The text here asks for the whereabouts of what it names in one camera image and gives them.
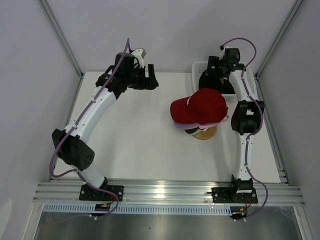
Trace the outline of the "black gold-logo cap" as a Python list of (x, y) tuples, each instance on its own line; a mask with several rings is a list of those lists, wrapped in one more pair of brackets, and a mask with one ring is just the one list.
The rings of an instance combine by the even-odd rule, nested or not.
[(214, 89), (221, 94), (235, 94), (235, 90), (228, 79), (209, 75), (206, 70), (201, 74), (198, 81), (198, 89), (203, 88)]

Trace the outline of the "red baseball cap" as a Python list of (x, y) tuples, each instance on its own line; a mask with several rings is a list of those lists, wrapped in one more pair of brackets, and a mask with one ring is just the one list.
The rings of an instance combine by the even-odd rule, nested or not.
[(219, 91), (205, 87), (191, 96), (173, 101), (170, 115), (177, 124), (211, 125), (220, 123), (227, 117), (228, 106)]

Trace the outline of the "purple LA baseball cap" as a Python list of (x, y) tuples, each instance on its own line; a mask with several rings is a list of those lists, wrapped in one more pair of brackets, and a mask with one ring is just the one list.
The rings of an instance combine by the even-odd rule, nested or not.
[(190, 130), (190, 129), (195, 129), (199, 127), (198, 123), (178, 123), (175, 121), (173, 123), (178, 129), (182, 129), (182, 130)]

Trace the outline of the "pink baseball cap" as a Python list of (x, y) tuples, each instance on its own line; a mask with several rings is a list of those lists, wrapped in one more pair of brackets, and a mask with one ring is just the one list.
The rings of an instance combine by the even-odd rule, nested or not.
[(212, 128), (212, 127), (215, 127), (215, 126), (218, 126), (219, 124), (221, 123), (225, 123), (227, 122), (229, 119), (229, 116), (226, 115), (221, 121), (219, 122), (214, 122), (214, 123), (208, 123), (208, 124), (204, 124), (204, 125), (199, 125), (198, 128), (201, 129), (201, 130), (206, 130), (206, 129), (209, 129), (209, 128)]

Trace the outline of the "white NY baseball cap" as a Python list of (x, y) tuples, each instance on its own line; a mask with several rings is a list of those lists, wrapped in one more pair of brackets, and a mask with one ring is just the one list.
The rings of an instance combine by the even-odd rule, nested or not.
[(194, 132), (190, 133), (192, 136), (193, 135), (196, 135), (198, 133), (203, 133), (203, 132), (206, 132), (208, 129), (207, 128), (204, 128), (204, 129), (196, 129)]

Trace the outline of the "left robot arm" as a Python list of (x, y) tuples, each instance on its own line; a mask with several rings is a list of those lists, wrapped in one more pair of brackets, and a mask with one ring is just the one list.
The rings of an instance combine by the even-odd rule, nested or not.
[(82, 112), (64, 129), (55, 129), (52, 140), (56, 155), (72, 167), (89, 185), (96, 200), (107, 197), (107, 179), (94, 164), (94, 151), (88, 146), (89, 138), (101, 117), (127, 89), (154, 90), (159, 86), (153, 64), (145, 66), (143, 48), (120, 52), (114, 64), (99, 76), (95, 88)]

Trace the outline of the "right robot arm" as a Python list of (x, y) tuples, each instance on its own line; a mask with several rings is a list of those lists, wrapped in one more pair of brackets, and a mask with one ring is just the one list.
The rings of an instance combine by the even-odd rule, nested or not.
[(212, 189), (214, 201), (236, 203), (255, 197), (253, 185), (252, 147), (255, 135), (263, 125), (265, 103), (258, 100), (254, 74), (248, 64), (241, 63), (240, 50), (220, 46), (221, 56), (211, 56), (207, 73), (229, 81), (237, 100), (231, 117), (231, 129), (235, 133), (235, 167), (228, 187)]

